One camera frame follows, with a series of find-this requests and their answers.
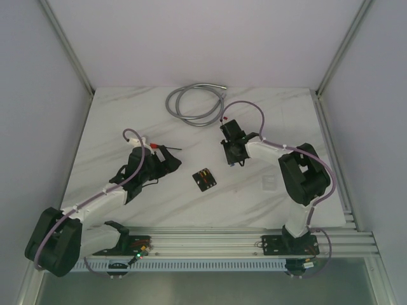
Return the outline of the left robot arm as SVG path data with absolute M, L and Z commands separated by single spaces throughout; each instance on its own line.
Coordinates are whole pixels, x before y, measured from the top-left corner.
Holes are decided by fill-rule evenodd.
M 36 269 L 62 277 L 79 259 L 96 253 L 125 255 L 130 251 L 127 227 L 104 217 L 138 196 L 149 181 L 175 172 L 182 162 L 166 146 L 135 147 L 105 188 L 84 203 L 42 212 L 25 248 Z

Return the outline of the black fuse box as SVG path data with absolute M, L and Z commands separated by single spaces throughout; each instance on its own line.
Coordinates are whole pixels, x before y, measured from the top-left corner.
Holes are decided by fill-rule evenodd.
M 193 180 L 195 181 L 195 183 L 197 184 L 197 186 L 201 190 L 201 192 L 204 192 L 204 191 L 214 187 L 217 184 L 217 182 L 216 182 L 216 180 L 215 180 L 212 173 L 210 175 L 207 174 L 206 176 L 203 175 L 203 177 L 201 177 L 199 175 L 199 172 L 202 172 L 203 170 L 200 170 L 197 173 L 194 173 L 192 175 Z M 212 179 L 213 183 L 209 184 L 208 179 Z

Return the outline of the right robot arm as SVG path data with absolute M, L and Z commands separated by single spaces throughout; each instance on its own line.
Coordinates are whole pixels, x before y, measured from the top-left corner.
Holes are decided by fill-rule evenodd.
M 288 148 L 273 144 L 258 133 L 246 134 L 235 120 L 222 124 L 221 141 L 229 165 L 245 165 L 247 159 L 260 159 L 278 165 L 286 192 L 291 199 L 289 217 L 282 232 L 282 248 L 295 254 L 304 246 L 303 236 L 309 233 L 313 204 L 321 199 L 331 185 L 326 164 L 308 143 Z

